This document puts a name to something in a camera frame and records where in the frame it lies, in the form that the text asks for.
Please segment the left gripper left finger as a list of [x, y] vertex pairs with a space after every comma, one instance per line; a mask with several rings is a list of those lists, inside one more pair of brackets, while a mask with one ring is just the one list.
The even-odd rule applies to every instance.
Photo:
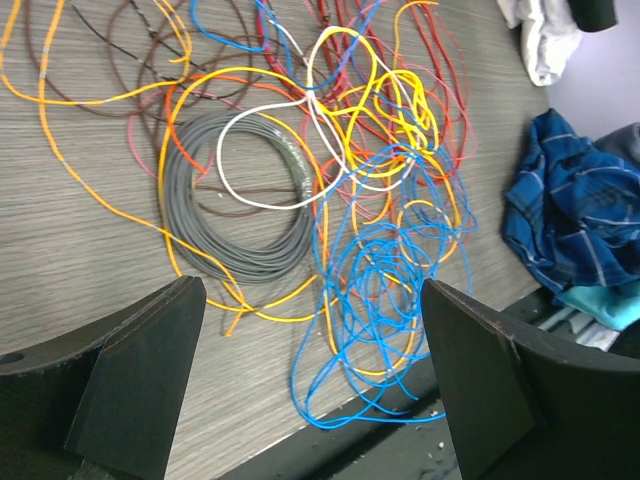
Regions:
[[162, 479], [205, 309], [179, 279], [1, 357], [4, 479]]

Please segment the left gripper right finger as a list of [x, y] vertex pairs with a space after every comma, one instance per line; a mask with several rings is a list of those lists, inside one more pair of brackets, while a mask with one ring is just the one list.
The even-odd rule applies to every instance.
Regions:
[[608, 351], [428, 280], [423, 322], [465, 479], [635, 479], [639, 329]]

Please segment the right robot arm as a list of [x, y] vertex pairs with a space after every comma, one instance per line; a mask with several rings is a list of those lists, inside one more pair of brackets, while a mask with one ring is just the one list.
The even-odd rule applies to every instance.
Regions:
[[618, 24], [614, 0], [569, 0], [569, 8], [578, 28], [597, 33]]

